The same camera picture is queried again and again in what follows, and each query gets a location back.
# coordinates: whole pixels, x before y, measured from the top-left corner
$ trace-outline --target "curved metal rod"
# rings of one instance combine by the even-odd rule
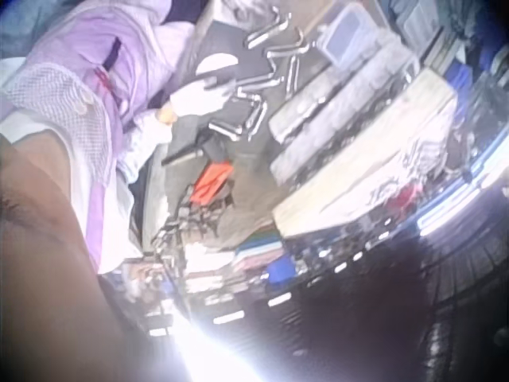
[[[265,49],[265,55],[267,52],[281,52],[281,51],[286,51],[286,50],[290,50],[290,49],[300,48],[305,42],[304,32],[302,32],[302,29],[300,29],[300,28],[296,28],[295,31],[297,32],[297,35],[298,35],[296,43],[288,44],[288,45],[270,46],[269,48]]]
[[[253,127],[250,129],[250,131],[247,132],[247,140],[250,141],[257,133],[258,130],[260,130],[260,126],[262,125],[263,120],[265,119],[265,116],[269,110],[269,105],[266,101],[263,101],[260,105],[260,111],[257,115],[257,118],[253,124]]]
[[[244,41],[244,45],[248,49],[256,48],[257,46],[263,44],[265,41],[271,39],[272,37],[277,36],[282,31],[287,30],[289,27],[289,20],[292,17],[292,14],[287,14],[282,16],[279,13],[279,8],[273,7],[273,12],[277,12],[276,19],[273,25],[269,25],[268,27],[259,30],[258,32],[254,32],[247,36],[247,39]]]
[[[262,74],[261,76],[245,78],[244,80],[238,80],[235,84],[237,86],[237,88],[241,88],[242,86],[256,84],[261,81],[272,80],[274,78],[274,76],[276,75],[276,72],[278,71],[278,66],[276,65],[274,60],[272,60],[271,58],[269,58],[267,60],[269,61],[269,65],[270,65],[269,73]]]
[[[295,49],[289,49],[289,50],[268,50],[266,52],[267,59],[274,59],[274,58],[287,58],[291,56],[300,56],[301,54],[306,54],[311,49],[311,44],[308,42],[305,42],[303,46],[300,46]]]
[[[273,78],[265,81],[255,82],[253,84],[246,84],[239,87],[241,92],[259,92],[268,88],[276,88],[281,85],[285,81],[285,77],[281,76],[278,78]]]

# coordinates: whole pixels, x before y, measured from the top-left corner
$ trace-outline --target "workbench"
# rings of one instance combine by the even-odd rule
[[[295,38],[293,29],[296,27],[304,31],[311,30],[313,24],[324,13],[324,9],[333,3],[334,0],[314,0],[312,2],[283,0],[281,9],[283,12],[292,13],[291,25],[286,32],[273,39],[271,43],[278,45],[292,42]],[[214,38],[204,44],[204,39],[208,38],[211,29],[214,29],[212,32],[216,34]],[[196,28],[195,40],[186,52],[180,70],[166,89],[167,92],[171,92],[172,87],[174,89],[179,82],[185,82],[186,77],[189,76],[189,68],[194,68],[200,57],[207,56],[203,52],[204,50],[212,54],[217,53],[217,49],[221,49],[220,51],[233,49],[231,53],[237,53],[238,56],[246,54],[245,49],[239,43],[246,35],[247,32],[243,32],[241,29],[237,33],[233,33],[231,29],[222,28],[221,25],[218,27],[217,22],[212,20],[211,12],[206,13]],[[222,47],[211,47],[211,41],[212,44],[222,45]],[[286,74],[287,64],[287,60],[279,62],[278,67],[282,75]],[[327,64],[327,61],[318,52],[311,51],[304,55],[301,58],[299,87],[321,72]],[[263,62],[259,66],[261,68],[258,70],[261,73],[267,72],[267,69],[263,67]],[[269,132],[268,120],[285,102],[285,87],[266,89],[263,95],[269,104],[269,111],[256,136],[249,142],[245,139],[240,142],[228,142],[225,139],[227,152],[235,168],[233,174],[235,207],[224,213],[218,228],[219,238],[211,237],[205,241],[206,245],[210,247],[235,247],[258,228],[271,224],[273,207],[288,195],[287,189],[276,186],[269,170],[269,165],[278,155],[280,146],[273,140]],[[246,116],[247,110],[227,105],[223,111],[218,113],[218,118],[239,122],[239,118]],[[207,161],[205,158],[197,158],[176,166],[161,167],[161,160],[193,142],[196,132],[203,125],[204,121],[196,117],[181,119],[173,128],[173,142],[167,146],[158,147],[153,156],[146,181],[142,223],[143,251],[153,250],[150,244],[151,239],[165,223],[169,213],[176,210],[180,195],[189,184],[196,181]]]

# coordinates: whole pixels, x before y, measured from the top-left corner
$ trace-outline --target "white fabric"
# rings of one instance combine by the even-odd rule
[[[17,61],[18,66],[22,63],[23,60]],[[0,61],[0,68],[7,68],[6,64],[10,65]],[[10,65],[10,70],[2,70],[0,83],[5,82],[7,77],[16,70],[15,65]],[[130,174],[131,180],[138,177],[139,169],[152,154],[156,145],[160,142],[169,142],[172,138],[171,127],[159,123],[155,118],[155,111],[146,111],[134,121],[137,125],[125,136],[122,160],[119,162],[120,170],[126,177]],[[84,152],[78,146],[71,147],[68,140],[61,134],[61,128],[33,111],[18,109],[0,123],[0,134],[12,144],[42,131],[52,131],[65,145],[71,169],[71,206],[81,232],[85,236],[92,174]],[[129,223],[133,204],[134,198],[122,176],[117,174],[111,177],[104,205],[103,253],[98,271],[100,274],[113,271],[126,257],[133,257],[131,253],[133,246],[129,241]]]
[[[0,134],[4,135],[12,144],[24,137],[43,131],[52,131],[65,145],[71,168],[71,205],[80,224],[81,232],[85,235],[91,174],[88,171],[87,160],[84,154],[80,150],[71,150],[67,141],[60,134],[59,129],[32,111],[15,111],[0,123]]]
[[[127,183],[135,183],[138,173],[160,143],[170,143],[172,128],[156,118],[155,110],[141,113],[134,119],[135,128],[124,135],[123,150],[117,168]]]

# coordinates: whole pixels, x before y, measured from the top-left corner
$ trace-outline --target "white glove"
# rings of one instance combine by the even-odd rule
[[[174,113],[178,117],[186,115],[206,115],[221,110],[235,90],[235,81],[214,86],[215,77],[185,85],[169,97]]]

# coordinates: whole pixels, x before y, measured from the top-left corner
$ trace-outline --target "person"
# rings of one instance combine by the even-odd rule
[[[19,68],[2,69],[9,74],[0,91],[2,374],[146,380],[96,274],[122,262],[127,184],[156,145],[171,141],[177,119],[217,111],[233,91],[200,80],[147,110],[205,6],[86,0]]]

